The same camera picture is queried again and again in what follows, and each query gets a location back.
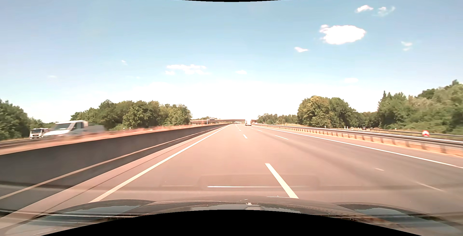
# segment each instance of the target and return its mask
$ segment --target tree line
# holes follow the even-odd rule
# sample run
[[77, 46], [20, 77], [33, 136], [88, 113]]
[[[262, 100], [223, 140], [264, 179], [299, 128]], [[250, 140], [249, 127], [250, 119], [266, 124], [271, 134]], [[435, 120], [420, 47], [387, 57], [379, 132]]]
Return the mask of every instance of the tree line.
[[[85, 120], [89, 125], [103, 125], [106, 130], [122, 130], [151, 126], [188, 125], [190, 110], [182, 104], [160, 104], [157, 101], [105, 100], [98, 108], [74, 113], [70, 120]], [[0, 99], [0, 140], [28, 137], [33, 128], [50, 128], [55, 122], [28, 117], [19, 106]]]
[[375, 112], [357, 112], [339, 97], [312, 96], [299, 104], [296, 115], [259, 115], [258, 123], [296, 123], [313, 127], [379, 127], [410, 131], [463, 134], [463, 84], [422, 91], [417, 96], [383, 92]]
[[96, 109], [76, 112], [71, 120], [85, 120], [103, 125], [107, 130], [148, 128], [151, 126], [188, 125], [190, 110], [182, 104], [160, 104], [158, 101], [122, 101], [113, 103], [105, 100]]

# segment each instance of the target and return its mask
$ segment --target green tree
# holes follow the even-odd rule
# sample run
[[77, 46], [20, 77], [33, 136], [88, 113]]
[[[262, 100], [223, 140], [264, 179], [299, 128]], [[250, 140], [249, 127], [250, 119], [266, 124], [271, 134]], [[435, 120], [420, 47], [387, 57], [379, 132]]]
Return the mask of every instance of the green tree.
[[24, 110], [0, 99], [0, 140], [29, 136], [30, 120]]

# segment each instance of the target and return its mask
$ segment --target road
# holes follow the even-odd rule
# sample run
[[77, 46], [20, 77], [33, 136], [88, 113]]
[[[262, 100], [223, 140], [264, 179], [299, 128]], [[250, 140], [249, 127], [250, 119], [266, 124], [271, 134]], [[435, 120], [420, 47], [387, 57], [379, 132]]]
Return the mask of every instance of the road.
[[[261, 195], [461, 213], [462, 178], [462, 157], [231, 124], [61, 190], [20, 211], [51, 211], [112, 199]], [[14, 215], [0, 218], [0, 227]]]

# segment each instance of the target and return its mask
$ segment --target white van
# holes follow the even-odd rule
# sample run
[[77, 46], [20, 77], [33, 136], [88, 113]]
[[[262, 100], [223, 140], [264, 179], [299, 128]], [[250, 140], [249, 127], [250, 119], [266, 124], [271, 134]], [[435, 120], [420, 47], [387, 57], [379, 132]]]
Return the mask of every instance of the white van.
[[46, 132], [43, 137], [83, 135], [89, 132], [104, 132], [104, 126], [89, 126], [88, 121], [72, 120], [55, 123], [55, 126]]

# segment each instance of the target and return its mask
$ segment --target truck cab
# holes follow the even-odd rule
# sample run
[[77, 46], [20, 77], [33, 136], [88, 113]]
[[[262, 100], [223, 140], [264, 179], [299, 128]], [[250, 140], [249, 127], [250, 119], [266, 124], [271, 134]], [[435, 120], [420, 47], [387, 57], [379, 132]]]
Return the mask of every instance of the truck cab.
[[31, 132], [29, 133], [29, 139], [42, 138], [47, 130], [48, 128], [43, 127], [31, 129]]

